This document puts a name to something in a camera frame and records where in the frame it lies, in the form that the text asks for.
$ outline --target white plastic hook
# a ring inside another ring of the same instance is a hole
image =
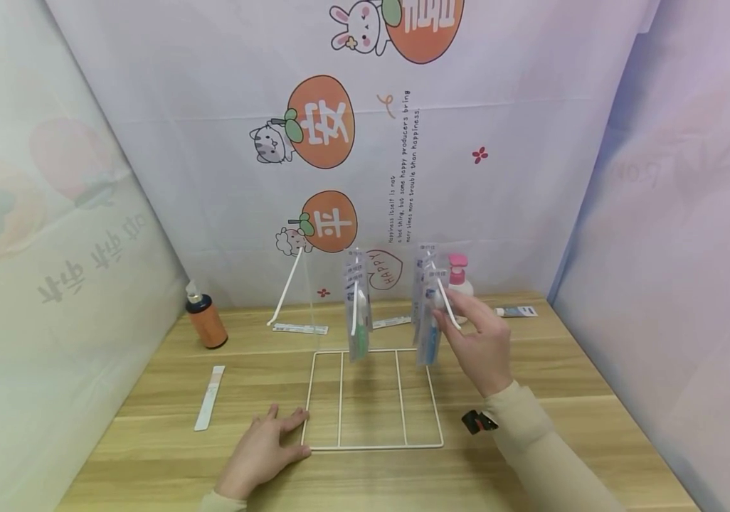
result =
[[[433,267],[434,270],[436,270],[436,264],[433,262],[433,260],[430,261],[430,266]],[[448,300],[448,296],[445,294],[445,285],[442,284],[442,280],[439,278],[436,278],[436,282],[438,282],[439,284],[439,292],[442,294],[442,299],[445,301],[445,308],[448,310],[450,323],[453,324],[453,327],[455,327],[457,330],[462,330],[462,326],[459,325],[458,322],[456,322],[456,316],[453,314],[453,309],[451,309],[450,307],[450,301]]]
[[[297,258],[294,260],[294,265],[291,266],[291,273],[288,275],[288,280],[285,281],[285,287],[282,289],[282,295],[280,295],[280,301],[277,303],[277,308],[274,309],[274,316],[271,317],[270,320],[268,320],[268,323],[266,325],[271,325],[274,323],[274,320],[277,319],[277,317],[280,314],[280,308],[282,307],[282,302],[285,301],[285,293],[288,293],[288,287],[291,286],[291,279],[294,277],[294,271],[297,269],[297,264],[300,263],[300,257],[302,255],[302,248],[300,247],[299,251],[297,251]]]
[[[351,336],[356,335],[356,320],[359,319],[359,309],[356,308],[356,298],[359,296],[359,281],[354,281],[354,318],[351,322]]]

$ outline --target sleeve cuff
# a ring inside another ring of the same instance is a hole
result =
[[[245,507],[245,501],[231,500],[211,491],[203,497],[199,512],[241,512]]]
[[[485,398],[490,419],[499,425],[493,432],[505,458],[516,457],[539,438],[553,432],[553,422],[530,388],[514,381],[509,387]]]

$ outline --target white metal grid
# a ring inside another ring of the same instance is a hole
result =
[[[370,350],[369,352],[393,352],[394,358],[396,358],[396,382],[399,388],[399,409],[402,411],[402,435],[404,438],[404,444],[401,445],[380,445],[373,447],[350,447],[342,445],[342,383],[345,369],[345,354],[348,354],[348,350],[342,351],[316,351],[314,352],[313,359],[311,360],[311,379],[309,381],[309,395],[305,400],[305,409],[309,410],[311,405],[311,389],[313,388],[313,376],[314,370],[317,367],[317,356],[339,354],[339,410],[337,415],[337,445],[335,447],[311,447],[312,452],[360,452],[366,451],[366,449],[432,449],[441,448],[445,446],[445,438],[442,436],[442,422],[439,420],[439,409],[436,407],[436,395],[433,392],[433,383],[430,381],[430,369],[425,367],[425,373],[428,374],[428,386],[430,387],[430,401],[433,404],[433,413],[436,416],[436,428],[439,431],[439,443],[435,444],[411,444],[408,442],[408,427],[405,420],[405,403],[402,396],[402,376],[399,374],[399,352],[410,352],[415,351],[414,348],[380,348]],[[301,444],[305,444],[305,432],[309,427],[309,422],[306,421],[302,426],[302,437],[300,439]]]

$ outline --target beige sleeve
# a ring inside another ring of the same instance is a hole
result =
[[[514,382],[485,400],[496,446],[538,511],[623,511],[597,476],[561,440],[530,388]]]
[[[230,500],[211,491],[203,497],[197,512],[245,512],[245,501]]]

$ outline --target cartoon rabbit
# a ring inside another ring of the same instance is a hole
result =
[[[360,53],[371,53],[376,56],[385,53],[385,47],[391,42],[385,20],[382,17],[382,0],[360,0],[351,10],[346,12],[342,7],[333,6],[331,17],[342,23],[347,30],[338,33],[331,40],[335,50],[350,48]]]

